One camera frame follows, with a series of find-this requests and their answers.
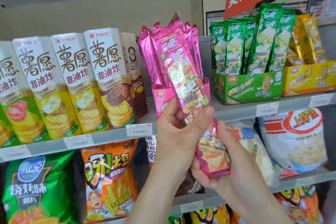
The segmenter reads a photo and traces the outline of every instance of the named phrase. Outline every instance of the red oval logo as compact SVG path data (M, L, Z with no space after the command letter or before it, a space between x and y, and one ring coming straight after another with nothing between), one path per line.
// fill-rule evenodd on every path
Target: red oval logo
M228 82L231 82L231 83L234 83L236 81L238 81L238 78L235 77L235 76L230 76L228 79L227 79Z
M156 92L156 96L159 98L164 98L166 96L166 92L164 90L158 90Z
M298 67L293 67L292 69L291 69L291 73L292 74L295 74L295 73L297 73L299 71L299 68Z

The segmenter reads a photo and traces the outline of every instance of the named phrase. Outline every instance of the price tag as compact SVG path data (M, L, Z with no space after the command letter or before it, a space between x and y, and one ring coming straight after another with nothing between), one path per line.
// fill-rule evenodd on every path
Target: price tag
M63 140L68 150L73 150L73 149L78 149L78 148L83 148L83 147L94 145L94 142L90 134L64 137Z
M32 154L26 145L19 145L0 149L0 156L3 161L9 161L14 159L28 158L31 157Z
M312 96L310 98L309 107L329 105L332 97L333 97L333 93Z
M153 135L153 125L151 123L126 125L128 137L145 137Z
M185 205L181 205L181 213L189 213L203 208L204 208L203 201L192 202Z
M255 116L261 117L271 114L277 114L278 108L279 108L279 102L257 105L257 113Z

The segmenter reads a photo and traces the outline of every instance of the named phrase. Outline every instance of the pink snack package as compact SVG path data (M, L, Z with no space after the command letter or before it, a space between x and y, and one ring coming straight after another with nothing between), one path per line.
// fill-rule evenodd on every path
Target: pink snack package
M152 48L151 40L149 34L151 31L142 26L140 37L139 37L139 48L142 58L142 62L148 73L150 84L153 89L163 89L163 83L161 78L161 73L158 70L158 65L154 57L154 51Z
M158 31L162 29L160 25L161 25L161 22L159 21L153 25L153 34L157 33Z
M192 60L194 64L196 65L197 73L200 74L200 71L197 67L197 63L195 60L194 40L193 40L193 35L192 35L191 26L189 22L186 22L185 25L183 26L183 34L184 34L185 42L187 43L189 52L191 54Z
M183 35L183 24L178 18L153 36L154 43L170 79L186 124L209 105L209 99ZM209 177L230 174L230 157L218 139L216 119L200 138L196 153L202 171Z
M162 62L161 56L160 56L160 52L158 51L155 42L153 40L153 33L149 33L149 37L150 37L150 42L152 43L152 47L154 50L154 57L156 59L157 62L157 67L159 69L159 72L161 74L161 78L162 78L162 82L163 82L163 86L165 89L171 88L170 86L170 82L169 82L169 78L165 72L165 66Z
M200 52L200 44L198 42L198 33L196 25L191 28L192 39L194 41L194 50L195 50L195 61L197 69L199 70L199 76L203 80L203 69L202 69L202 62L201 62L201 52Z

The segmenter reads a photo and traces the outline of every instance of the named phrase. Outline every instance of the person's right hand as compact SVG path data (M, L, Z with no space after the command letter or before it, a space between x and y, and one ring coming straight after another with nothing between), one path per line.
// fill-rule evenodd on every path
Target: person's right hand
M230 154L231 174L209 179L195 156L191 166L195 179L214 189L246 223L291 223L267 187L257 163L224 121L217 123L217 132Z

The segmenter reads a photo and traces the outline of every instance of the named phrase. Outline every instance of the hand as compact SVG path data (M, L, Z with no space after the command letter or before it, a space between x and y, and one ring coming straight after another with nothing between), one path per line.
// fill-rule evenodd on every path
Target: hand
M191 166L195 179L204 187L216 190L247 223L291 223L267 187L257 163L224 121L218 121L217 132L230 154L231 174L209 179L195 156Z
M187 126L177 100L170 100L157 120L155 167L165 168L179 185L195 155L196 144L215 116L213 107L202 109Z

